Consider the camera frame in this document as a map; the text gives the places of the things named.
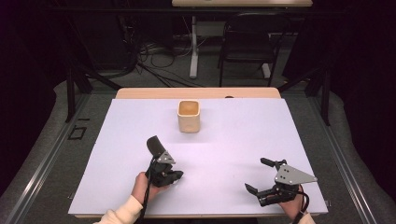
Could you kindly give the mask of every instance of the person's left hand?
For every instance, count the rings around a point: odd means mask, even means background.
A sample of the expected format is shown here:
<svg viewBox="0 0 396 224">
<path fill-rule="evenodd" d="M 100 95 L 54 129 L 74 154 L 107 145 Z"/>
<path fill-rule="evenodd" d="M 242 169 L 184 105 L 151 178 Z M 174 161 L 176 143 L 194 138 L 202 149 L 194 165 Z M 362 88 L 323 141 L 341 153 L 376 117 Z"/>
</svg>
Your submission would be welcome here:
<svg viewBox="0 0 396 224">
<path fill-rule="evenodd" d="M 132 189 L 131 195 L 134 196 L 141 204 L 145 199 L 146 188 L 148 186 L 148 178 L 145 175 L 145 172 L 140 172 L 136 177 L 134 182 L 134 188 Z M 150 186 L 148 201 L 151 201 L 160 191 L 168 189 L 169 186 L 163 186 L 157 188 L 153 185 Z"/>
</svg>

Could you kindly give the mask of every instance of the black curtain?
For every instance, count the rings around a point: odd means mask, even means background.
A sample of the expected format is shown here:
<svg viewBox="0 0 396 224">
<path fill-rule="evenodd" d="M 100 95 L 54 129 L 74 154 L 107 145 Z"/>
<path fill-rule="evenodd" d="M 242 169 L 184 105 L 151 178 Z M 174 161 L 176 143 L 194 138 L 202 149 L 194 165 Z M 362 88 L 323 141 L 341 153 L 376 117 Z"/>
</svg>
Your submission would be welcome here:
<svg viewBox="0 0 396 224">
<path fill-rule="evenodd" d="M 44 17 L 33 1 L 0 3 L 0 194 L 21 168 L 55 104 L 64 81 Z"/>
<path fill-rule="evenodd" d="M 395 200 L 396 5 L 379 0 L 314 2 L 318 9 L 348 7 L 343 18 L 304 23 L 284 76 L 293 79 L 326 63 L 331 67 L 331 90 L 344 101 L 353 144 Z"/>
</svg>

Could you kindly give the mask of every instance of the chair backrest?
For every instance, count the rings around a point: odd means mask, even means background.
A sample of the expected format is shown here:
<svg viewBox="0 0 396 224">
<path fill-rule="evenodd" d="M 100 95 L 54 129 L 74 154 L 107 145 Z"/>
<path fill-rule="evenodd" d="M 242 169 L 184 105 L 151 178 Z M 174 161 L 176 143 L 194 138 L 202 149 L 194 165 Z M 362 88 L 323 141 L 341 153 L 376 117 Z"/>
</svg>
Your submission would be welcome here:
<svg viewBox="0 0 396 224">
<path fill-rule="evenodd" d="M 242 12 L 231 16 L 224 26 L 224 34 L 237 33 L 286 33 L 290 28 L 288 18 L 260 12 Z"/>
</svg>

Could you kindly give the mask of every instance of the desk leg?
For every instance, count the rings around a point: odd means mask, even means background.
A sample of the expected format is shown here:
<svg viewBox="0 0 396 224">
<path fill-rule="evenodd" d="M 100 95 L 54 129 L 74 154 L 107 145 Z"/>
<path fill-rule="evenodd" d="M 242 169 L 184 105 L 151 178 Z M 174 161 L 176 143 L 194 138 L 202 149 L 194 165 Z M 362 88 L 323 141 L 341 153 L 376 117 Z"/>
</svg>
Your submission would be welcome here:
<svg viewBox="0 0 396 224">
<path fill-rule="evenodd" d="M 197 48 L 197 22 L 195 16 L 192 17 L 192 55 L 191 55 L 191 68 L 190 78 L 197 78 L 198 70 L 198 48 Z"/>
</svg>

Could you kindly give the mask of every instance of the gray carpet floor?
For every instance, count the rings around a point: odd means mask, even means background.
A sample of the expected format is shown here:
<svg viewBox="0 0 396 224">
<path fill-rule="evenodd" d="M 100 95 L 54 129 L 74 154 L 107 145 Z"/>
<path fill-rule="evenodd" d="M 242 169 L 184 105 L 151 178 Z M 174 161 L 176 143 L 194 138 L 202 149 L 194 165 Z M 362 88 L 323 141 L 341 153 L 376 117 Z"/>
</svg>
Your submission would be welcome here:
<svg viewBox="0 0 396 224">
<path fill-rule="evenodd" d="M 284 66 L 293 38 L 289 37 L 281 50 L 278 69 L 275 73 L 273 86 L 280 86 L 285 78 L 280 74 Z M 217 69 L 219 45 L 216 41 L 206 40 L 200 47 L 200 61 L 198 78 L 188 78 L 190 72 L 190 57 L 170 57 L 167 54 L 156 53 L 142 58 L 147 66 L 166 66 L 155 68 L 162 76 L 178 78 L 174 74 L 183 77 L 186 81 L 205 87 L 218 85 L 219 70 Z M 250 64 L 233 65 L 226 67 L 226 76 L 236 77 L 245 74 L 245 77 L 259 77 L 262 74 L 256 71 L 256 66 Z M 115 82 L 124 87 L 164 87 L 164 85 L 152 74 L 136 68 L 131 74 L 113 78 Z M 77 91 L 79 111 L 76 118 L 65 128 L 64 121 L 67 116 L 67 103 L 65 96 L 65 84 L 57 88 L 57 103 L 54 107 L 43 132 L 32 148 L 32 152 L 26 159 L 5 194 L 0 199 L 0 222 L 1 223 L 93 223 L 97 219 L 80 219 L 67 215 L 67 210 L 72 202 L 69 197 L 76 191 L 82 177 L 92 146 L 100 132 L 111 99 L 115 92 L 106 85 L 92 80 L 94 91 L 90 95 L 83 95 Z M 263 86 L 265 81 L 256 79 L 227 79 L 225 86 Z M 293 116 L 299 135 L 302 139 L 308 159 L 311 162 L 319 186 L 325 200 L 331 203 L 329 214 L 314 217 L 317 223 L 394 223 L 396 220 L 396 206 L 392 199 L 375 183 L 370 171 L 364 165 L 356 153 L 350 139 L 347 120 L 343 111 L 342 101 L 334 94 L 330 101 L 331 127 L 324 127 L 318 117 L 317 98 L 306 98 L 303 94 L 305 83 L 283 92 L 290 112 Z M 80 140 L 69 138 L 70 127 L 85 127 L 86 132 Z M 343 170 L 339 167 L 333 153 L 333 142 L 329 140 L 328 132 L 331 130 L 336 140 L 336 145 L 342 149 L 347 165 L 352 176 L 358 183 L 359 194 L 365 200 L 364 203 L 370 208 L 375 222 L 366 222 L 364 215 L 358 209 L 354 191 L 348 185 L 342 175 Z M 40 175 L 37 170 L 46 168 L 47 173 Z M 41 177 L 42 182 L 35 190 L 29 189 L 30 184 L 36 177 Z M 286 217 L 259 218 L 259 223 L 289 223 Z"/>
</svg>

